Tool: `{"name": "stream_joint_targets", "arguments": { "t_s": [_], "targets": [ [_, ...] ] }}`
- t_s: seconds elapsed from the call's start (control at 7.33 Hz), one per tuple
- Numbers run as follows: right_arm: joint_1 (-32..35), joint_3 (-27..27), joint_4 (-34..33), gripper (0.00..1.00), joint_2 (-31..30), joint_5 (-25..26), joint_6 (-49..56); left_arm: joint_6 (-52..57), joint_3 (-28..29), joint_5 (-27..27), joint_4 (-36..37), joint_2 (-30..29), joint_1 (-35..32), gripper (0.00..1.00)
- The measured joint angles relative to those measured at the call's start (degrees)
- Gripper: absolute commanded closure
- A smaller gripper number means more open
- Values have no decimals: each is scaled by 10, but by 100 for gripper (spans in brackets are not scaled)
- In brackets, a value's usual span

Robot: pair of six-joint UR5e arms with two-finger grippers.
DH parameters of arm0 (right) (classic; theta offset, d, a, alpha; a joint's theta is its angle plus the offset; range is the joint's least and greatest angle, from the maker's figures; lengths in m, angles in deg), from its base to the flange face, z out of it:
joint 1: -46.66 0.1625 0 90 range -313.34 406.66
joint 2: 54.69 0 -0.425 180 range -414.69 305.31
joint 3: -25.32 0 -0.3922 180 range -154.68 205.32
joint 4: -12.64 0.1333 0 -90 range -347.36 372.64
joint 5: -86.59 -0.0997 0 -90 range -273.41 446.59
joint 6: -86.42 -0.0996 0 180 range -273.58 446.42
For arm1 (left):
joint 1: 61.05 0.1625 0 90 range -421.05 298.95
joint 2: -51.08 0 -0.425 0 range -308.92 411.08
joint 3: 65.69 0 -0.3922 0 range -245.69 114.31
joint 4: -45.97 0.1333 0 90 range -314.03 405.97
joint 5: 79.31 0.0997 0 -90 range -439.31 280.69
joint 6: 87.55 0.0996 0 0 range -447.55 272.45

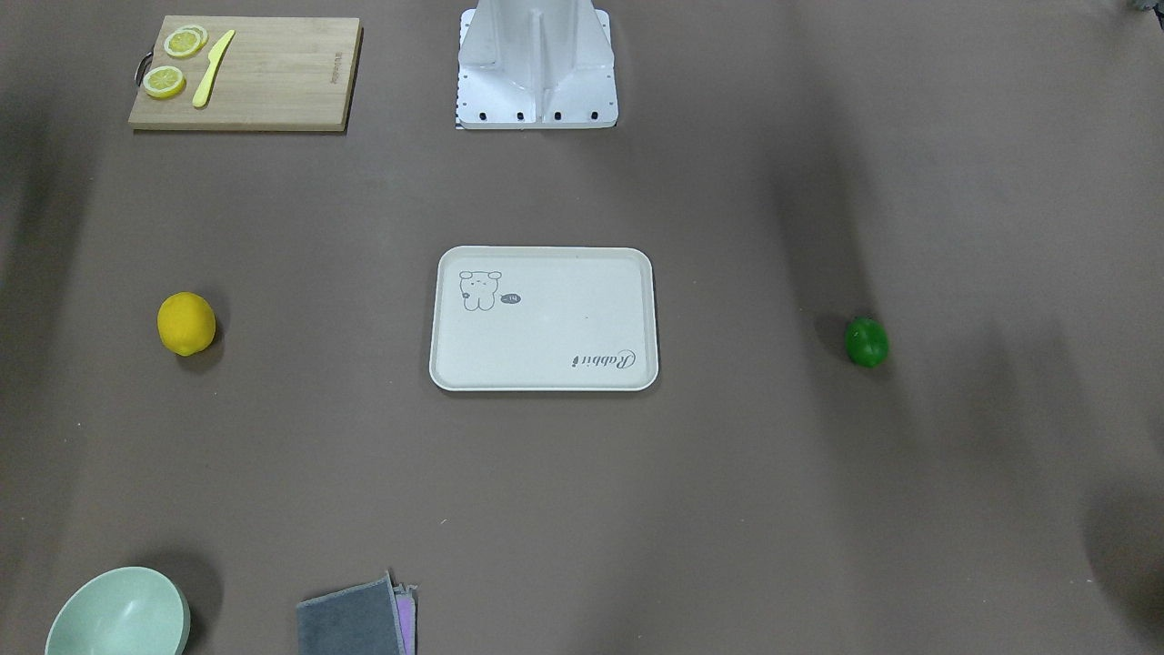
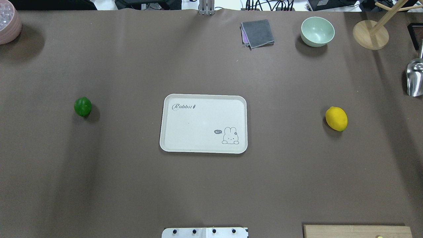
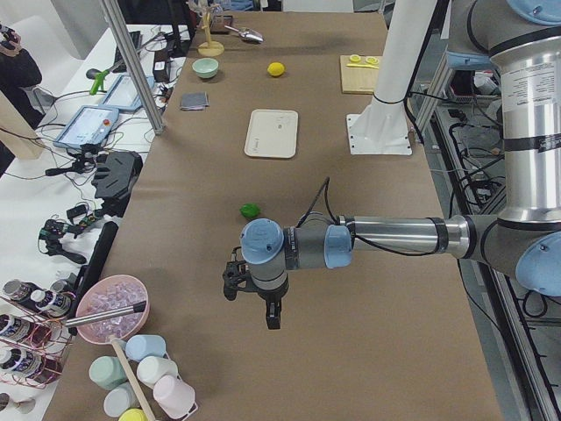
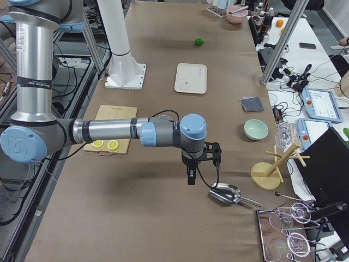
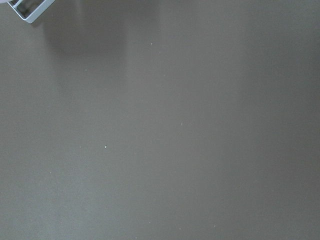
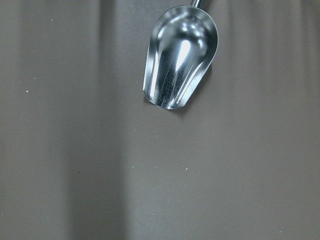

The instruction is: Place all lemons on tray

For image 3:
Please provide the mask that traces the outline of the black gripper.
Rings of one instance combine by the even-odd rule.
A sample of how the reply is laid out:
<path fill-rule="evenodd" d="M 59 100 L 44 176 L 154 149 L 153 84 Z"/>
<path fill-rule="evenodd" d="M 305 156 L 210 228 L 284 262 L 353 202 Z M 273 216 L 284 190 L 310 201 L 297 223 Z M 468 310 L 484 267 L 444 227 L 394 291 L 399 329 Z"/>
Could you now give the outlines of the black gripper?
<path fill-rule="evenodd" d="M 253 282 L 257 294 L 266 301 L 266 325 L 269 330 L 279 330 L 281 328 L 281 300 L 287 294 L 289 281 L 276 285 L 273 289 L 264 289 L 265 283 Z"/>

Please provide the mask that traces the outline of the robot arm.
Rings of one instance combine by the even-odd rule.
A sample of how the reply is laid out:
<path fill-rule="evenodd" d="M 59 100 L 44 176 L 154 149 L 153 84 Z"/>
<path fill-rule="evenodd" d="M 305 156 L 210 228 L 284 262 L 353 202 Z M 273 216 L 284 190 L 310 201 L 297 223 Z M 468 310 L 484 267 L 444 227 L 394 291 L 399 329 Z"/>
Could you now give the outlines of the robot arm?
<path fill-rule="evenodd" d="M 281 325 L 291 271 L 341 268 L 361 246 L 405 256 L 475 260 L 545 296 L 560 293 L 560 4 L 454 1 L 451 68 L 496 68 L 501 79 L 506 203 L 495 215 L 302 217 L 293 227 L 245 226 L 224 271 L 224 296 L 255 293 Z"/>

